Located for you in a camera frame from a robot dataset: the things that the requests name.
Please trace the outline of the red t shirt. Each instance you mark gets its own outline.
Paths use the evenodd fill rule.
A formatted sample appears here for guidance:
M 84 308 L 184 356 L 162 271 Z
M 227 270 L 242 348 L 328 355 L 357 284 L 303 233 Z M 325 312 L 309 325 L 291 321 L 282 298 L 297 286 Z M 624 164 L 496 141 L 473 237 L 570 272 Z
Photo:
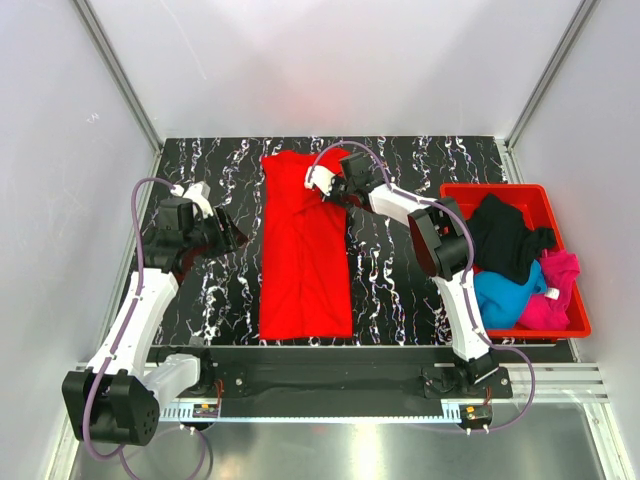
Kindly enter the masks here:
M 266 179 L 259 335 L 262 340 L 353 334 L 347 211 L 304 186 L 315 154 L 262 160 Z

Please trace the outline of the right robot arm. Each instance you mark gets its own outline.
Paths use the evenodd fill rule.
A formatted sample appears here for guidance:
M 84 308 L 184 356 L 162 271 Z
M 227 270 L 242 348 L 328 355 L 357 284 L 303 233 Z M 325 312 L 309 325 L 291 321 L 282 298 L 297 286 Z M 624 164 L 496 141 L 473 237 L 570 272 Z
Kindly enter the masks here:
M 466 396 L 480 394 L 498 363 L 475 297 L 474 244 L 458 204 L 450 197 L 419 196 L 375 176 L 363 154 L 339 164 L 339 173 L 310 168 L 306 187 L 318 189 L 327 201 L 388 217 L 409 229 L 419 267 L 437 285 L 449 319 L 455 387 Z

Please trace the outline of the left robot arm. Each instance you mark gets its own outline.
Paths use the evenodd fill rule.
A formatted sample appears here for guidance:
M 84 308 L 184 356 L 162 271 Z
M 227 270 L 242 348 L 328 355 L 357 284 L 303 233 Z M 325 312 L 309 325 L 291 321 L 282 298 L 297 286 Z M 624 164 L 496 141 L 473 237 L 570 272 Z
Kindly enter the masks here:
M 233 253 L 246 242 L 220 206 L 185 197 L 160 202 L 111 330 L 85 369 L 70 371 L 63 380 L 78 440 L 145 446 L 175 397 L 187 390 L 203 396 L 214 388 L 216 372 L 199 351 L 170 354 L 151 372 L 145 364 L 155 332 L 195 261 Z

